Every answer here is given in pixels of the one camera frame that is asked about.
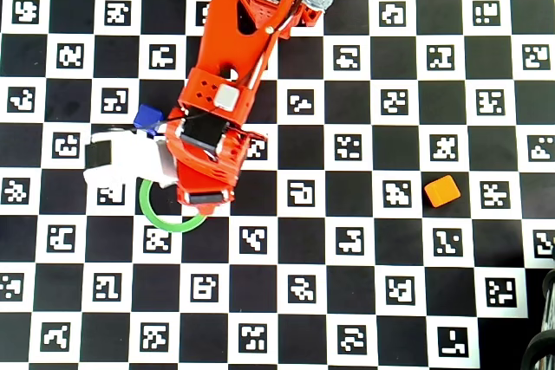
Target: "white square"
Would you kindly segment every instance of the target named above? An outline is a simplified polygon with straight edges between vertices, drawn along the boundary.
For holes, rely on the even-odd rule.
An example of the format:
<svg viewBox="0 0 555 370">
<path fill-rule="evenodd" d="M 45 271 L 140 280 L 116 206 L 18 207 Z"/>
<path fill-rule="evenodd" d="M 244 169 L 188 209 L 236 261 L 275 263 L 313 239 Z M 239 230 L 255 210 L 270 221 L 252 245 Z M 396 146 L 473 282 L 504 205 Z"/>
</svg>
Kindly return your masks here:
<svg viewBox="0 0 555 370">
<path fill-rule="evenodd" d="M 523 219 L 522 246 L 527 269 L 552 269 L 555 220 Z"/>
<path fill-rule="evenodd" d="M 516 127 L 519 171 L 555 172 L 555 126 L 518 125 Z"/>
<path fill-rule="evenodd" d="M 511 286 L 513 284 L 515 286 L 513 291 L 516 295 L 516 308 L 488 306 L 487 298 L 493 299 L 498 289 L 486 288 L 486 279 L 495 278 L 514 280 L 511 282 Z M 476 291 L 476 312 L 479 318 L 528 318 L 526 273 L 524 268 L 474 268 L 474 288 Z"/>
<path fill-rule="evenodd" d="M 229 264 L 182 263 L 180 311 L 207 314 L 229 312 Z"/>
<path fill-rule="evenodd" d="M 277 80 L 277 90 L 279 125 L 323 125 L 323 80 Z"/>
<path fill-rule="evenodd" d="M 396 182 L 399 182 L 399 186 L 396 185 L 396 188 L 387 185 Z M 372 204 L 374 205 L 374 217 L 421 218 L 421 184 L 420 171 L 373 171 Z"/>
<path fill-rule="evenodd" d="M 466 172 L 470 169 L 466 125 L 420 125 L 419 135 L 421 171 Z"/>
<path fill-rule="evenodd" d="M 142 35 L 139 46 L 139 78 L 142 80 L 184 80 L 186 77 L 186 37 L 182 35 Z"/>
<path fill-rule="evenodd" d="M 449 340 L 453 341 L 453 347 L 442 347 L 440 349 L 438 328 L 453 328 L 454 331 L 458 328 L 464 328 L 463 331 L 467 334 L 467 343 L 457 343 L 456 332 L 450 331 Z M 426 334 L 428 338 L 428 364 L 430 366 L 480 368 L 478 318 L 470 316 L 427 316 Z M 467 357 L 449 357 L 449 354 L 463 354 Z"/>
<path fill-rule="evenodd" d="M 279 264 L 277 272 L 279 314 L 325 315 L 327 313 L 325 264 Z"/>
<path fill-rule="evenodd" d="M 372 171 L 371 125 L 325 125 L 323 145 L 326 171 Z"/>
<path fill-rule="evenodd" d="M 81 348 L 81 317 L 81 312 L 33 312 L 29 339 L 29 362 L 78 363 Z M 49 331 L 45 334 L 47 335 L 46 340 L 42 337 L 43 323 L 60 324 L 57 328 L 48 328 Z M 41 351 L 41 347 L 48 348 L 55 344 L 68 351 Z"/>
<path fill-rule="evenodd" d="M 514 80 L 555 79 L 555 35 L 513 35 L 511 45 Z M 545 58 L 545 53 L 548 55 L 547 59 L 540 61 Z M 546 64 L 550 69 L 534 68 L 534 66 Z"/>
<path fill-rule="evenodd" d="M 90 79 L 93 78 L 94 68 L 94 35 L 49 34 L 47 78 Z"/>
<path fill-rule="evenodd" d="M 467 80 L 469 126 L 514 126 L 517 114 L 513 80 Z"/>
<path fill-rule="evenodd" d="M 277 220 L 229 217 L 229 264 L 278 264 Z"/>
<path fill-rule="evenodd" d="M 2 77 L 0 120 L 2 123 L 43 123 L 46 78 Z"/>
<path fill-rule="evenodd" d="M 106 288 L 107 293 L 96 293 L 95 288 Z M 131 312 L 132 290 L 132 263 L 85 263 L 82 311 Z"/>
<path fill-rule="evenodd" d="M 370 113 L 373 125 L 418 126 L 418 81 L 372 80 Z"/>
<path fill-rule="evenodd" d="M 87 216 L 38 216 L 37 263 L 85 263 Z"/>
<path fill-rule="evenodd" d="M 372 36 L 416 36 L 416 0 L 369 1 Z"/>
<path fill-rule="evenodd" d="M 462 9 L 466 36 L 510 36 L 513 32 L 511 0 L 462 0 Z"/>
<path fill-rule="evenodd" d="M 2 5 L 3 34 L 49 33 L 50 0 L 3 0 Z"/>
<path fill-rule="evenodd" d="M 181 216 L 160 216 L 168 223 L 182 223 Z M 160 230 L 145 216 L 134 216 L 133 261 L 144 264 L 180 264 L 182 250 L 181 233 Z"/>
<path fill-rule="evenodd" d="M 2 312 L 32 312 L 35 296 L 35 264 L 32 262 L 0 263 L 0 289 Z"/>
<path fill-rule="evenodd" d="M 277 171 L 279 217 L 325 217 L 325 171 Z"/>
<path fill-rule="evenodd" d="M 474 241 L 470 218 L 423 218 L 424 266 L 472 268 Z"/>
<path fill-rule="evenodd" d="M 34 216 L 38 214 L 41 199 L 41 176 L 41 168 L 0 168 L 0 215 Z M 26 189 L 27 179 L 29 180 L 29 189 Z"/>
<path fill-rule="evenodd" d="M 185 33 L 187 36 L 203 36 L 205 34 L 204 23 L 206 23 L 206 17 L 212 0 L 186 1 Z"/>
<path fill-rule="evenodd" d="M 91 123 L 132 124 L 139 110 L 139 80 L 94 78 L 90 106 Z"/>
<path fill-rule="evenodd" d="M 376 315 L 426 316 L 424 267 L 376 265 L 375 313 Z"/>
<path fill-rule="evenodd" d="M 95 34 L 140 35 L 141 10 L 142 0 L 95 0 Z"/>
<path fill-rule="evenodd" d="M 247 159 L 241 168 L 244 171 L 277 171 L 278 170 L 278 125 L 250 124 L 242 127 L 246 132 L 256 132 L 268 140 L 253 140 L 247 153 Z"/>
<path fill-rule="evenodd" d="M 130 321 L 129 362 L 176 363 L 180 360 L 179 312 L 132 312 Z"/>
<path fill-rule="evenodd" d="M 137 181 L 114 184 L 110 188 L 87 187 L 87 215 L 133 216 Z"/>
<path fill-rule="evenodd" d="M 44 123 L 42 125 L 41 167 L 83 169 L 87 143 L 90 143 L 90 125 L 88 123 Z"/>
<path fill-rule="evenodd" d="M 375 315 L 329 314 L 326 316 L 326 328 L 329 365 L 377 366 L 378 335 Z M 342 340 L 338 340 L 340 329 L 343 330 Z M 366 347 L 366 354 L 349 354 L 349 351 L 355 351 L 357 345 L 362 347 L 361 342 Z"/>
<path fill-rule="evenodd" d="M 464 80 L 466 78 L 465 38 L 461 35 L 416 37 L 416 63 L 421 81 Z"/>
<path fill-rule="evenodd" d="M 369 217 L 326 217 L 326 264 L 375 264 L 374 220 Z"/>
<path fill-rule="evenodd" d="M 522 207 L 520 204 L 520 177 L 518 172 L 491 172 L 471 171 L 470 180 L 470 212 L 474 219 L 513 219 L 522 218 Z M 509 187 L 509 195 L 503 190 L 506 183 Z M 487 205 L 482 207 L 482 193 L 487 192 L 485 200 Z M 510 208 L 503 208 L 505 200 L 509 199 Z"/>
<path fill-rule="evenodd" d="M 370 37 L 325 36 L 323 74 L 325 80 L 369 80 Z"/>
<path fill-rule="evenodd" d="M 278 363 L 278 314 L 229 314 L 227 330 L 227 362 L 229 364 Z M 253 350 L 241 351 L 240 337 L 249 337 L 251 340 L 248 346 Z"/>
</svg>

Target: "checkerboard mat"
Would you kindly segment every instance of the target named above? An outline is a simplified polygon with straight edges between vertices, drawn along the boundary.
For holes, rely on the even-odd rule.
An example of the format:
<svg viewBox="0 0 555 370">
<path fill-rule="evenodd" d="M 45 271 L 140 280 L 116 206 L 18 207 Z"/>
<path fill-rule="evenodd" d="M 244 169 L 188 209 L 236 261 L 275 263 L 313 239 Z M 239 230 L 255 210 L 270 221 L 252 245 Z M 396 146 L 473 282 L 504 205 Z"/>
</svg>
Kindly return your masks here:
<svg viewBox="0 0 555 370">
<path fill-rule="evenodd" d="M 84 145 L 168 114 L 210 1 L 2 0 L 0 368 L 516 368 L 554 264 L 553 0 L 336 0 L 270 59 L 237 200 L 168 235 Z"/>
</svg>

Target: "green circle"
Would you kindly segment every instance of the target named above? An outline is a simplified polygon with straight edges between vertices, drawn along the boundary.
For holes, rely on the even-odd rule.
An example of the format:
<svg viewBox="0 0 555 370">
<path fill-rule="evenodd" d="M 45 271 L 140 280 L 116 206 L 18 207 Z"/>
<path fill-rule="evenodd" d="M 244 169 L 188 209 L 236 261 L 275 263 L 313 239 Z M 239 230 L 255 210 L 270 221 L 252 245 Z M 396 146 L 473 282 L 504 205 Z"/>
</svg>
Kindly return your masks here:
<svg viewBox="0 0 555 370">
<path fill-rule="evenodd" d="M 139 205 L 142 213 L 155 227 L 158 227 L 163 231 L 169 231 L 170 233 L 187 233 L 196 229 L 205 222 L 206 216 L 201 216 L 200 214 L 181 224 L 168 223 L 167 221 L 159 218 L 154 212 L 153 207 L 150 205 L 150 189 L 152 186 L 153 181 L 149 181 L 147 179 L 142 180 L 139 190 Z"/>
</svg>

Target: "orange cube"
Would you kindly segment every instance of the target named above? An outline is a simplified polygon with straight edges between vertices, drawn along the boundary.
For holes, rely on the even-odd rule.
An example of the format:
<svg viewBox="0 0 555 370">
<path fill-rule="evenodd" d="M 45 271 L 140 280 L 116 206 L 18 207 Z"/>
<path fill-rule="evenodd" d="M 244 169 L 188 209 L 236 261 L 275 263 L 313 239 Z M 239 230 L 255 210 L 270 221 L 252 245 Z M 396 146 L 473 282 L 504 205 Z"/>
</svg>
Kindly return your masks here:
<svg viewBox="0 0 555 370">
<path fill-rule="evenodd" d="M 430 202 L 437 208 L 460 197 L 460 191 L 451 175 L 436 179 L 424 187 Z"/>
</svg>

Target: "blue block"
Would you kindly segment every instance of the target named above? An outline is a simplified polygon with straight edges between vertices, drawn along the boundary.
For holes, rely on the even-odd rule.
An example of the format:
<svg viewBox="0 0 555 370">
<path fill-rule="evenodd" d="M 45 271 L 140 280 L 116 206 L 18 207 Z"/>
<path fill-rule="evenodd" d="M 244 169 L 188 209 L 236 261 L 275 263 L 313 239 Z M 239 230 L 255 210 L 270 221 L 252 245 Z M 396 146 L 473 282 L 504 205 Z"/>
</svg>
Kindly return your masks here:
<svg viewBox="0 0 555 370">
<path fill-rule="evenodd" d="M 156 134 L 158 127 L 157 123 L 164 120 L 164 114 L 157 108 L 147 106 L 146 104 L 141 104 L 139 106 L 139 111 L 133 120 L 133 124 L 137 129 L 146 130 L 150 134 Z"/>
</svg>

